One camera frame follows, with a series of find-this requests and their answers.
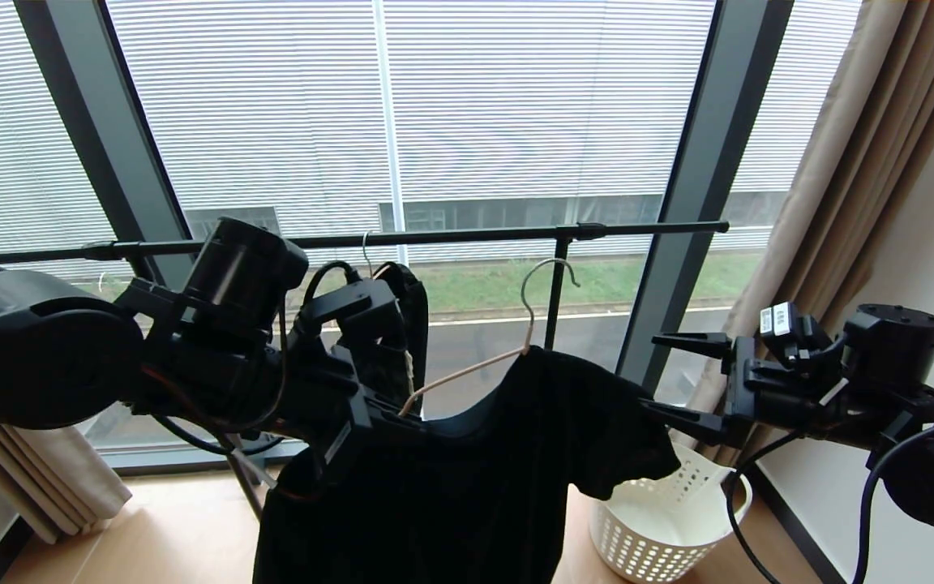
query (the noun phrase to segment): basket handle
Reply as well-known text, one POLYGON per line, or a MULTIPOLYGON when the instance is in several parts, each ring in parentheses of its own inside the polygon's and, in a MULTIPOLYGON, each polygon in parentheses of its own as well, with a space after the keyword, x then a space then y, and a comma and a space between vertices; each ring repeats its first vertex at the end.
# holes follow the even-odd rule
POLYGON ((734 519, 737 520, 738 525, 741 524, 745 513, 748 513, 748 508, 752 507, 752 502, 755 500, 755 496, 752 494, 752 484, 748 482, 748 477, 741 475, 741 484, 744 485, 744 503, 741 504, 741 508, 734 511, 734 519))

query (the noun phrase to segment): curtain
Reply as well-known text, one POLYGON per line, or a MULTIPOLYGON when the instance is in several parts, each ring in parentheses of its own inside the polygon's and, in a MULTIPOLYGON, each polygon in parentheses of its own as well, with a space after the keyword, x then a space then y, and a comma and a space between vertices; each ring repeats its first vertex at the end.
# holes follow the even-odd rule
MULTIPOLYGON (((933 145, 934 2, 865 2, 767 252, 724 332, 752 335, 759 310, 786 300, 837 330, 933 145)), ((688 405, 716 410, 724 389, 718 363, 708 362, 688 405)), ((744 453, 768 433, 757 428, 744 453)), ((703 451, 727 465, 739 455, 703 451)))
POLYGON ((0 492, 46 543, 114 517, 132 496, 77 429, 3 424, 0 492))

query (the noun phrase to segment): robotic arm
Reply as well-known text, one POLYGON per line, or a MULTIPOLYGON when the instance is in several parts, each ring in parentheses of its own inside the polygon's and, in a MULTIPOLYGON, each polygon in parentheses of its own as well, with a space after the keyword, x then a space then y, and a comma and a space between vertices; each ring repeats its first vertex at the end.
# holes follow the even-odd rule
MULTIPOLYGON (((353 362, 356 346, 401 327, 390 289, 349 269, 348 285, 308 299, 288 334, 283 298, 307 270, 300 248, 234 219, 220 221, 182 292, 134 278, 107 303, 48 274, 0 269, 0 422, 56 428, 123 402, 218 435, 300 437, 327 482, 341 480, 366 440, 422 440, 418 418, 399 417, 353 362), (137 315, 152 319, 145 339, 137 315), (319 331, 330 321, 348 343, 327 352, 319 331)), ((785 303, 763 311, 760 337, 776 362, 756 358, 754 337, 655 337, 721 359, 726 406, 705 414, 646 400, 646 410, 712 444, 739 447, 758 422, 870 451, 868 468, 898 506, 934 525, 934 436, 919 435, 934 424, 924 384, 934 315, 864 304, 831 340, 785 303)))

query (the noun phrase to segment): hanging black garment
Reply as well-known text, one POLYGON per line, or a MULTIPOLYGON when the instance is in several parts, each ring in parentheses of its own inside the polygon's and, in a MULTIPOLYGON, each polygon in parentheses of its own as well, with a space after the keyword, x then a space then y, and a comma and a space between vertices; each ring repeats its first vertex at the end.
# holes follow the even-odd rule
MULTIPOLYGON (((538 347, 456 417, 425 422, 416 446, 369 444, 314 501, 270 494, 255 583, 547 583, 563 543, 568 483, 598 499, 679 468, 642 389, 538 347)), ((283 469, 314 491, 306 451, 283 469)))
MULTIPOLYGON (((377 278, 386 281, 399 299, 403 332, 383 337, 379 343, 353 344, 347 339, 340 339, 337 343, 352 351, 356 372, 363 384, 401 404, 410 394, 405 374, 405 351, 413 358, 413 389, 423 387, 427 362, 427 292, 408 267, 394 262, 384 265, 388 269, 377 278)), ((413 406, 413 413, 418 414, 419 411, 420 400, 413 406)))

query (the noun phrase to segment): wooden floor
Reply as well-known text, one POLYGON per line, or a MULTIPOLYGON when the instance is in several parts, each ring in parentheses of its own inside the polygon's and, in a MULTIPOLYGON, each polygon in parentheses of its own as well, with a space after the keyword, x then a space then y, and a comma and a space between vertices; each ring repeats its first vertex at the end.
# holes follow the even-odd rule
MULTIPOLYGON (((5 584, 238 583, 251 580, 257 524, 236 480, 227 473, 128 479, 132 500, 114 520, 47 546, 33 539, 5 584)), ((600 561, 589 540, 592 500, 573 488, 555 584, 626 582, 600 561)), ((815 574, 761 503, 743 522, 749 543, 783 582, 816 583, 815 574)), ((733 536, 677 582, 757 583, 733 536)))

